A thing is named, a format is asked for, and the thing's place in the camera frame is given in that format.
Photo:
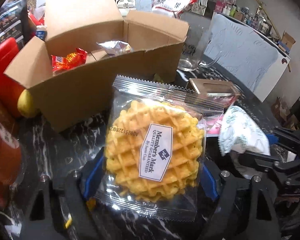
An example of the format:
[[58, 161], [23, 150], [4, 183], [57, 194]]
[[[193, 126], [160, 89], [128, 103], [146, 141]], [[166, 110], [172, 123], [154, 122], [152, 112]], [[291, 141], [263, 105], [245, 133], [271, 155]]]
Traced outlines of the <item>open cardboard box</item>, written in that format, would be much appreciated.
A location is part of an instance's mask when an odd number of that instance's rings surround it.
[[[45, 41], [37, 37], [15, 56], [5, 74], [28, 89], [52, 128], [68, 127], [106, 109], [119, 74], [165, 82], [175, 79], [188, 23], [130, 11], [122, 17], [115, 0], [46, 0]], [[127, 42], [133, 52], [108, 55], [96, 43]], [[85, 50], [86, 63], [53, 75], [51, 56]]]

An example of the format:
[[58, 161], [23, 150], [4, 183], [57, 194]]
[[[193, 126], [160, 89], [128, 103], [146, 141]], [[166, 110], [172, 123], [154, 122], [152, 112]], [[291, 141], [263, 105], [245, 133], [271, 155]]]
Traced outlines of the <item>packaged yellow waffle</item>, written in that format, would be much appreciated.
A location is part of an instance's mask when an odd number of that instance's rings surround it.
[[96, 198], [117, 211], [192, 221], [207, 132], [220, 103], [190, 89], [119, 75]]

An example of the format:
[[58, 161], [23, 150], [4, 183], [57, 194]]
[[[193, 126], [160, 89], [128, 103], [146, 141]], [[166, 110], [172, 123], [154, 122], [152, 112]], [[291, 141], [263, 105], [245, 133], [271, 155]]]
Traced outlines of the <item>white printed snack packet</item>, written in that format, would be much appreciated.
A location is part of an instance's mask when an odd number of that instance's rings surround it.
[[223, 116], [218, 136], [221, 155], [231, 151], [255, 152], [270, 156], [269, 140], [254, 120], [238, 106], [228, 108]]

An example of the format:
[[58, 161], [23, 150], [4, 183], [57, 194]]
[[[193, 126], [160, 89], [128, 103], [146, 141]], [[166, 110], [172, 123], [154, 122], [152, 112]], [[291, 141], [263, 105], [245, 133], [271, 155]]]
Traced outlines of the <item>red snack packet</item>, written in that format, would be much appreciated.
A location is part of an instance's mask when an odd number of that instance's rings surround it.
[[60, 74], [62, 72], [85, 64], [87, 54], [88, 53], [85, 50], [76, 48], [75, 52], [66, 55], [66, 57], [52, 55], [51, 60], [53, 75]]

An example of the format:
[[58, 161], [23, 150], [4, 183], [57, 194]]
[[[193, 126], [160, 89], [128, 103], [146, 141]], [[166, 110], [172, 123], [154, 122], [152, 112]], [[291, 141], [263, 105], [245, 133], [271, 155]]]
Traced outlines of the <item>silver snack packet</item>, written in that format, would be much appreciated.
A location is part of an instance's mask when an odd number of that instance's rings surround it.
[[110, 56], [119, 56], [134, 51], [130, 44], [118, 40], [112, 40], [96, 44]]

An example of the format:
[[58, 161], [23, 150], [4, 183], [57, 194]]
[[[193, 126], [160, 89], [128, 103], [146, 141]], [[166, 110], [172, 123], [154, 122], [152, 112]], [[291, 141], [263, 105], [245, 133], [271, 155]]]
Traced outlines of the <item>red cylindrical canister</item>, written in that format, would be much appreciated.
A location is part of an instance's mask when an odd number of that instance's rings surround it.
[[18, 54], [19, 47], [12, 37], [0, 44], [0, 102], [5, 109], [15, 118], [21, 116], [17, 103], [24, 87], [4, 74], [8, 65]]

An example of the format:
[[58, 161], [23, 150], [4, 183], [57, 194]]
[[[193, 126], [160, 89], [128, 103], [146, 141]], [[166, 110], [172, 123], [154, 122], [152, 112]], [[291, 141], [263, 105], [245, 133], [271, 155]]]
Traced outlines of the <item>white small kettle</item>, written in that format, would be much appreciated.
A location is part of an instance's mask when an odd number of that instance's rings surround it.
[[126, 17], [131, 10], [136, 10], [135, 0], [116, 0], [116, 6], [122, 17]]

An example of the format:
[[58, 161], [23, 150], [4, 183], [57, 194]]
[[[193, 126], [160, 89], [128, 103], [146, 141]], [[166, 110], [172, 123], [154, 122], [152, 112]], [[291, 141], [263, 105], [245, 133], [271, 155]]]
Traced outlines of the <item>clear glass mug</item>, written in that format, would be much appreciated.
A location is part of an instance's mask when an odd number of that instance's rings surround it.
[[203, 59], [207, 46], [212, 41], [211, 21], [202, 15], [188, 11], [184, 12], [180, 19], [189, 24], [189, 29], [178, 63], [178, 70], [191, 72], [198, 68], [211, 67], [222, 55], [221, 48], [217, 47], [217, 54], [211, 62], [207, 63]]

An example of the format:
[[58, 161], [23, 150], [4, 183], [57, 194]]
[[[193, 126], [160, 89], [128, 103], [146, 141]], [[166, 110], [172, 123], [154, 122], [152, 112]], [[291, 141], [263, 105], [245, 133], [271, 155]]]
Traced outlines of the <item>black stand-up pouch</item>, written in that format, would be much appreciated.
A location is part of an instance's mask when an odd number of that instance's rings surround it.
[[19, 49], [29, 40], [26, 0], [13, 0], [0, 9], [0, 43], [14, 38]]

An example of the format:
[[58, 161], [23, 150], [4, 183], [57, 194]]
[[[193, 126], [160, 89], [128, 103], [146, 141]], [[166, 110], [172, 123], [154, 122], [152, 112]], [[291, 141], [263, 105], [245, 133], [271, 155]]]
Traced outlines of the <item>clear jar orange contents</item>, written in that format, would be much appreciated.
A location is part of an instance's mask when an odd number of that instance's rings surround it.
[[12, 185], [19, 174], [20, 166], [19, 142], [0, 123], [0, 182]]

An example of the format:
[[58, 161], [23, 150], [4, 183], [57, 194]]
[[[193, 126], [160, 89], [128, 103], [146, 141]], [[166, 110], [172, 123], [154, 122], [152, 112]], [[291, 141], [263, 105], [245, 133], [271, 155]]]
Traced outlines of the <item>gold window box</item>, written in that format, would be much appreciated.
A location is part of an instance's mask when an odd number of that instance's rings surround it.
[[194, 90], [200, 98], [214, 101], [228, 108], [241, 95], [230, 81], [190, 78], [186, 88]]

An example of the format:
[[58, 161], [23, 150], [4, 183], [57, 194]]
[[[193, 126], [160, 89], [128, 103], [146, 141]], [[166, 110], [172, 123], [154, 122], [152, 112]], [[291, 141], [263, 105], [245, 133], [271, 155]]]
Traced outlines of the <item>yellow lemon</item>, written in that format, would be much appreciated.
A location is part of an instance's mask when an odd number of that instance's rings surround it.
[[17, 109], [25, 118], [34, 118], [39, 113], [39, 109], [35, 106], [34, 99], [27, 89], [20, 94]]

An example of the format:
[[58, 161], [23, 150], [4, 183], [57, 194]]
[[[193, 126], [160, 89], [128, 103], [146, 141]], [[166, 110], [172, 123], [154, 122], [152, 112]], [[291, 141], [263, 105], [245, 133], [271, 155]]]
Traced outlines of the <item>blue white tube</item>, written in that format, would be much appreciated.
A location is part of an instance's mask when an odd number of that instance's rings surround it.
[[41, 39], [42, 41], [45, 41], [47, 36], [47, 26], [46, 25], [37, 25], [36, 26], [36, 33], [35, 36]]

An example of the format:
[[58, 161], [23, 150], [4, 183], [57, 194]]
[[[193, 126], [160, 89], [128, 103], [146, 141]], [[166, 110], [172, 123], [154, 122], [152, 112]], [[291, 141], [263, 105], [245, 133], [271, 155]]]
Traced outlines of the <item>pink white pouch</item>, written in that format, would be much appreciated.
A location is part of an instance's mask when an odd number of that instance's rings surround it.
[[206, 125], [207, 125], [207, 132], [206, 137], [218, 137], [220, 134], [221, 126], [222, 126], [222, 120], [223, 120], [223, 114], [221, 115], [214, 115], [207, 119]]

